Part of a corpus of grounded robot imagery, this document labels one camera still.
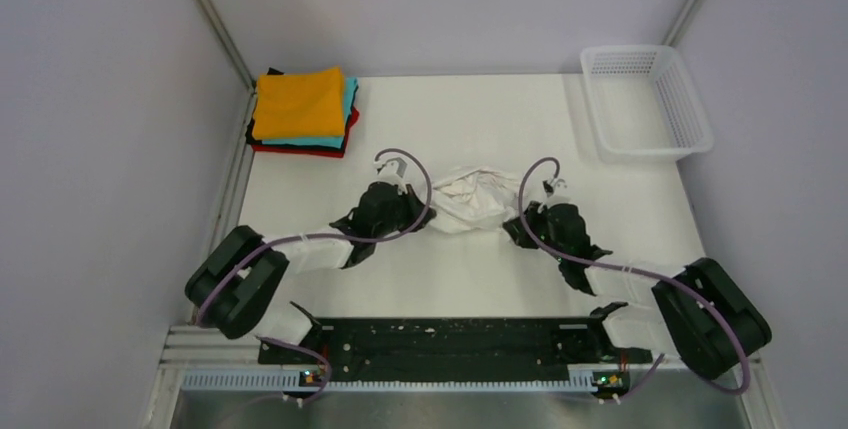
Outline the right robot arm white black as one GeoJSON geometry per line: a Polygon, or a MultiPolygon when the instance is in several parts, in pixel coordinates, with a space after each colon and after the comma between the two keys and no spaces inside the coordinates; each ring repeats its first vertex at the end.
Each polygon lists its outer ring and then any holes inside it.
{"type": "Polygon", "coordinates": [[[759,351],[772,329],[752,301],[714,259],[702,257],[673,276],[625,273],[611,251],[592,242],[576,205],[531,202],[503,229],[514,244],[551,254],[565,283],[623,309],[586,334],[589,353],[612,361],[626,348],[679,358],[714,380],[759,351]]]}

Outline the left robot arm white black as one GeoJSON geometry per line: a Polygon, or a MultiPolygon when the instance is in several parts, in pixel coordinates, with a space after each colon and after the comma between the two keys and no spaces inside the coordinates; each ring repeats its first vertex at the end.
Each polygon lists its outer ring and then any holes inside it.
{"type": "Polygon", "coordinates": [[[247,335],[259,325],[286,274],[361,264],[377,245],[426,226],[436,215],[432,200],[430,183],[419,195],[408,183],[375,181],[357,206],[323,232],[265,241],[249,225],[235,227],[186,283],[196,322],[229,339],[247,335]]]}

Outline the white t shirt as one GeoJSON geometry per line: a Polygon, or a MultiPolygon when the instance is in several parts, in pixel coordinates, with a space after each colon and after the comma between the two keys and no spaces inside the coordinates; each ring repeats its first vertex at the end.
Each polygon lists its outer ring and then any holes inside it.
{"type": "Polygon", "coordinates": [[[430,228],[446,234],[494,231],[518,215],[520,177],[487,166],[458,168],[432,183],[430,228]]]}

